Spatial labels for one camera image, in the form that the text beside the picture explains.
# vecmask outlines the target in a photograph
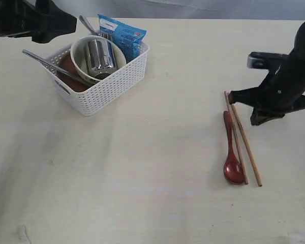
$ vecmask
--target white wall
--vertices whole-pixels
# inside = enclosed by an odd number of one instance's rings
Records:
[[[305,19],[305,0],[54,0],[66,12],[137,18]]]

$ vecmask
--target white ceramic bowl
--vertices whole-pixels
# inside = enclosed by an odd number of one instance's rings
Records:
[[[80,38],[78,41],[74,42],[71,45],[71,50],[70,50],[71,60],[75,65],[76,70],[80,75],[80,77],[92,84],[96,84],[101,80],[93,78],[87,74],[87,67],[86,67],[85,55],[83,50],[86,43],[96,39],[98,40],[104,39],[111,43],[118,70],[127,64],[126,57],[124,56],[123,52],[113,42],[99,36],[86,36]]]

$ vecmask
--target white basket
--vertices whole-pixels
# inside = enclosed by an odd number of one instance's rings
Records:
[[[47,60],[58,65],[62,57],[70,52],[70,47],[71,45],[59,50]],[[137,58],[81,93],[63,83],[56,76],[56,70],[46,66],[44,68],[53,79],[59,95],[83,115],[92,116],[144,78],[149,46],[141,42],[139,49],[140,55]]]

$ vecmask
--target blue snack package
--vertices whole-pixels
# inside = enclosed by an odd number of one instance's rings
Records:
[[[147,31],[99,14],[100,30],[112,35],[113,42],[121,49],[127,63],[140,55],[139,44]]]

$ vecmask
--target brown bowl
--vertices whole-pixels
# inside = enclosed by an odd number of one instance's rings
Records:
[[[60,61],[59,67],[69,71],[70,73],[79,76],[77,73],[77,70],[71,60],[70,53],[66,54]],[[69,76],[60,73],[59,71],[57,72],[57,77],[63,81],[68,87],[70,87],[72,90],[75,92],[81,93],[87,90],[89,87],[80,83],[79,81],[76,81]]]

